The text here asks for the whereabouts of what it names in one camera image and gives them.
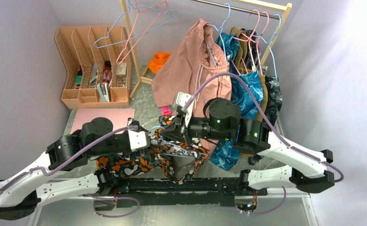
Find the orange camouflage shorts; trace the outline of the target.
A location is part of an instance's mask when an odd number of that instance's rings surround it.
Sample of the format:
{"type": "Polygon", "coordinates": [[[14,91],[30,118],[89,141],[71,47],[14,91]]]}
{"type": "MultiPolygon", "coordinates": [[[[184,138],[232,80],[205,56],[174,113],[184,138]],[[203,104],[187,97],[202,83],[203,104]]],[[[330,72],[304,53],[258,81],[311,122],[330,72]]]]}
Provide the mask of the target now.
{"type": "MultiPolygon", "coordinates": [[[[169,125],[174,118],[175,116],[173,115],[161,116],[159,117],[160,125],[169,125]]],[[[210,151],[206,148],[204,149],[209,156],[210,151]]],[[[160,154],[150,146],[145,150],[143,156],[134,160],[130,160],[128,157],[120,157],[116,154],[98,157],[96,158],[96,166],[98,170],[108,170],[113,177],[122,179],[160,168],[167,179],[176,184],[183,184],[195,176],[200,166],[208,159],[208,156],[201,155],[199,158],[170,156],[164,153],[160,154]]]]}

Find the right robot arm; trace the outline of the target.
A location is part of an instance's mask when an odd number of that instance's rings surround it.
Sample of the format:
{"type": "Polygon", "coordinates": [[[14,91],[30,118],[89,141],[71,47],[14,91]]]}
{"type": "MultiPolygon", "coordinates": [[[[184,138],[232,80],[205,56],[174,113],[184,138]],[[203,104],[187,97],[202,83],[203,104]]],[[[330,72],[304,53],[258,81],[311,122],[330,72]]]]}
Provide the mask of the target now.
{"type": "Polygon", "coordinates": [[[194,138],[231,141],[232,147],[245,154],[274,158],[284,166],[266,170],[242,170],[238,190],[249,195],[268,187],[294,186],[302,192],[318,194],[335,185],[333,172],[324,162],[333,161],[330,150],[316,152],[293,150],[294,143],[279,138],[267,125],[242,118],[240,107],[224,98],[214,98],[204,107],[208,117],[190,117],[179,110],[175,120],[161,131],[161,136],[189,144],[194,138]]]}

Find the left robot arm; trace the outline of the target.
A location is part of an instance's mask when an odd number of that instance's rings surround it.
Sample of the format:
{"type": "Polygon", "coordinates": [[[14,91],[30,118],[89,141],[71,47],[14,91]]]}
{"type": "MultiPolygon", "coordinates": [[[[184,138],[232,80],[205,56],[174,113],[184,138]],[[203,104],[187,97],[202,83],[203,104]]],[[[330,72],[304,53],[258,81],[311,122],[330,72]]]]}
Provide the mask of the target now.
{"type": "Polygon", "coordinates": [[[92,157],[114,154],[134,160],[149,146],[148,132],[138,121],[129,118],[127,126],[114,129],[109,119],[95,118],[72,134],[60,137],[19,173],[0,180],[0,219],[22,219],[38,207],[73,196],[110,195],[117,181],[108,169],[62,182],[53,179],[87,165],[92,157]]]}

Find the light blue wire hanger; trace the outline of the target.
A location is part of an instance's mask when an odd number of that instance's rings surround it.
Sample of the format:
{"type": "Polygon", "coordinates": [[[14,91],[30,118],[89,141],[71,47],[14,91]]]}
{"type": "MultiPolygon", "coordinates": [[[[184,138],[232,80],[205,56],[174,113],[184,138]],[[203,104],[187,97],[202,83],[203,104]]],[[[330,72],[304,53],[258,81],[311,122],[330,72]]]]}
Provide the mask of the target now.
{"type": "Polygon", "coordinates": [[[163,136],[161,133],[169,128],[168,125],[159,125],[152,127],[147,134],[151,139],[151,148],[158,153],[176,157],[199,158],[201,155],[208,156],[207,151],[202,147],[198,139],[193,141],[192,145],[178,142],[163,136]]]}

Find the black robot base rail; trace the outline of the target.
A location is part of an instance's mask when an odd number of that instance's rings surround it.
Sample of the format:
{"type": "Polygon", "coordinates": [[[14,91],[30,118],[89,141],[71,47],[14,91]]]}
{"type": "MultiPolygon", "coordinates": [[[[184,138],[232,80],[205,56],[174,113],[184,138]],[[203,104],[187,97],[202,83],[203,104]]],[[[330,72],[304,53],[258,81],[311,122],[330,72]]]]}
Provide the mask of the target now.
{"type": "Polygon", "coordinates": [[[161,178],[129,178],[100,183],[95,194],[135,198],[141,206],[219,204],[234,207],[236,198],[266,196],[267,190],[252,189],[240,178],[194,178],[183,184],[161,178]]]}

